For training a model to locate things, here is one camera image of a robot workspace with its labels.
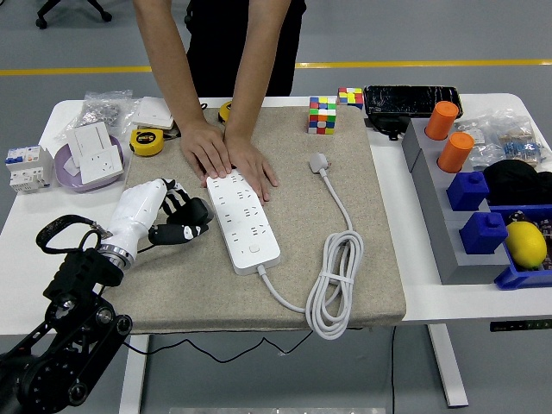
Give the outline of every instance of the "black cable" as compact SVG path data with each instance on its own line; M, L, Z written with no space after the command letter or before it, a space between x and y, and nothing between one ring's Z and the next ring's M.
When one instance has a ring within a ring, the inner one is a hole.
M96 230L96 229L93 229L93 230L88 230L85 235L83 235L83 238L80 239L80 243L78 245L78 249L79 250L84 250L85 249L85 243L86 243L86 240L88 239L88 237L90 235L96 235L97 239L96 239L96 246L94 247L96 250L100 249L101 245L102 245L102 235L100 234L99 230Z
M291 352L293 352L299 345L301 345L304 341L307 340L307 338L309 336L312 335L312 332L309 332L309 334L303 338L297 345L295 345L292 349L290 349L289 351L285 351L284 349L280 348L278 345L276 345L274 342L270 342L269 340L267 340L264 336L263 338L260 340L260 342L249 348L249 349L246 349L245 351L243 352L240 352L238 355L236 356L233 356L232 358L230 358L229 360L219 360L218 358L216 358L213 354L210 354L209 352L201 349L200 347L198 347L195 343L193 343L192 341L190 341L189 339L184 339L180 342L177 342L177 343L174 343L173 345L167 345L165 347L161 347L161 348L157 348L155 349L154 351L151 351L151 352L144 352L144 351L140 351L139 349L136 349L134 348L133 346L127 344L126 342L123 342L123 344L129 348L129 349L132 349L133 351L135 351L136 353L140 354L140 355L153 355L153 354L157 354L158 352L162 351L163 349L169 349L169 348L175 348L177 347L178 345L181 345L185 342L188 342L190 343L190 345L192 345L196 350L198 350L199 352L201 352L202 354L206 354L208 355L211 359L215 360L216 362L220 363L220 364L226 364L227 362L231 362L233 360L236 360L238 359L239 357L241 357L242 355L246 354L247 352L250 352L250 351L253 351L254 349L258 348L263 342L268 342L269 344L271 344L273 347L275 347L279 352L281 352L282 354L290 354Z
M392 395L392 408L391 414L395 414L395 331L396 326L393 326L393 334L391 336L391 395Z
M150 248L154 248L155 246L157 246L157 245L156 245L156 244L152 244L151 246L147 246L146 248L143 248L142 250L138 250L137 253L146 252L146 251L148 251Z

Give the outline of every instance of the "yellow floor line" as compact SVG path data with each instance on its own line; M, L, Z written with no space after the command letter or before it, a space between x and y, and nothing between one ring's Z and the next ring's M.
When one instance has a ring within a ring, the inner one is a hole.
M552 59L503 60L381 60L350 62L296 63L297 69L355 69L379 67L454 67L454 66L549 66ZM1 69L0 76L81 75L99 73L144 73L150 66L57 67L42 69Z
M504 60L382 60L371 62L311 62L297 63L297 69L353 69L370 67L438 67L438 66L546 66L552 59Z

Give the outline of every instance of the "coiled white cable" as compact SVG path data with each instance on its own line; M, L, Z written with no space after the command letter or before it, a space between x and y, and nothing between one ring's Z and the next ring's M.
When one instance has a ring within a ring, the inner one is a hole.
M328 166L329 163L323 154L313 154L310 159L310 168L314 173L320 173L322 176L328 186L329 192L345 217L348 230L341 233L332 233L326 239L322 270L318 274L317 282L310 291L305 309L290 304L276 292L270 280L268 280L267 271L264 266L258 266L257 270L276 300L292 311L304 313L307 323L312 330L324 339L333 340L339 338L348 326L353 306L354 277L361 266L364 255L364 241L361 235L353 230L351 219L329 182L325 171ZM332 272L336 268L340 253L339 273L335 274ZM330 285L337 285L337 287L331 296L326 299ZM328 306L340 296L340 293L341 302L339 303L339 311L336 316L332 316L328 311Z

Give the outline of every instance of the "purple plate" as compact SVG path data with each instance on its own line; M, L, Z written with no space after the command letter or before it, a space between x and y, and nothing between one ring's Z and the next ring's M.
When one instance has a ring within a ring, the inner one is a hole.
M111 135L110 135L110 140L113 145L117 146L117 150L119 151L119 157L121 157L122 166L124 167L122 148L121 148L121 144L119 143L119 140L117 140L117 138ZM70 157L71 157L71 150L69 149L69 144L66 144L63 147L61 147L60 150L55 154L55 157L53 157L53 163L55 165L55 175L58 181L60 182L60 184L63 185L64 187L70 188L73 191L85 192L85 191L94 190L96 188L105 187L106 185L113 183L119 178L119 176L116 175L115 177L105 179L104 181L98 181L97 183L90 183L90 184L84 185L83 180L80 178L80 172L73 177L63 167Z

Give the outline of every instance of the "power strip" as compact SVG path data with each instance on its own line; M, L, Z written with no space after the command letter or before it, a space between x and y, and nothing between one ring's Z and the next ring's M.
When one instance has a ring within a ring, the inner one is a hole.
M224 179L207 178L207 190L235 272L246 275L256 273L259 265L278 265L278 242L259 198L242 175L233 170Z

